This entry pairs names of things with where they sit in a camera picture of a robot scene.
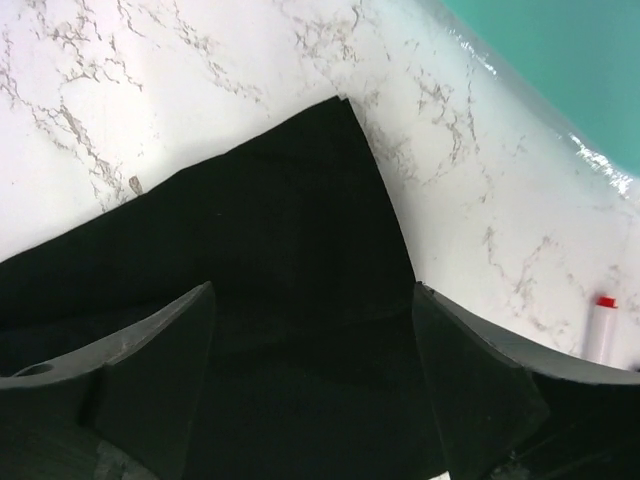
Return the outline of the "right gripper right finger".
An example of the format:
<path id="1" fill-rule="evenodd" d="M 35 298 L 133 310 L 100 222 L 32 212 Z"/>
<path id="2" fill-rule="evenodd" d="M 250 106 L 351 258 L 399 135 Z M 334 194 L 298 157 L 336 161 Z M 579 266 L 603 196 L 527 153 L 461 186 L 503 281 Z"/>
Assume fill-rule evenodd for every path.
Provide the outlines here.
<path id="1" fill-rule="evenodd" d="M 638 374 L 547 348 L 421 283 L 412 319 L 451 478 L 638 479 Z"/>

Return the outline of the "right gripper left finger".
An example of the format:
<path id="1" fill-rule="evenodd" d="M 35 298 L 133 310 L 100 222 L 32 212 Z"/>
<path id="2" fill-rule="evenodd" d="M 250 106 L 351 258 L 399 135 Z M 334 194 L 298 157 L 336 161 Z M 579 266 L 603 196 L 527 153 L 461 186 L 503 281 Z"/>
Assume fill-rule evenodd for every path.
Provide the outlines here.
<path id="1" fill-rule="evenodd" d="M 201 284 L 1 378 L 4 479 L 180 479 L 215 325 Z"/>

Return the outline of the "black t shirt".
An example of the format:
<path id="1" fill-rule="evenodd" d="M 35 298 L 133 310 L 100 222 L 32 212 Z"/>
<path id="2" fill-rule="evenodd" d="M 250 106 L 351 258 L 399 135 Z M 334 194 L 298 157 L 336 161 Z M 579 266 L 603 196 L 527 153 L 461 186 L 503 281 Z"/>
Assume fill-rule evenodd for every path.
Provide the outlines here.
<path id="1" fill-rule="evenodd" d="M 351 104 L 331 98 L 1 265 L 1 372 L 202 283 L 215 331 L 188 479 L 444 471 L 415 276 Z"/>

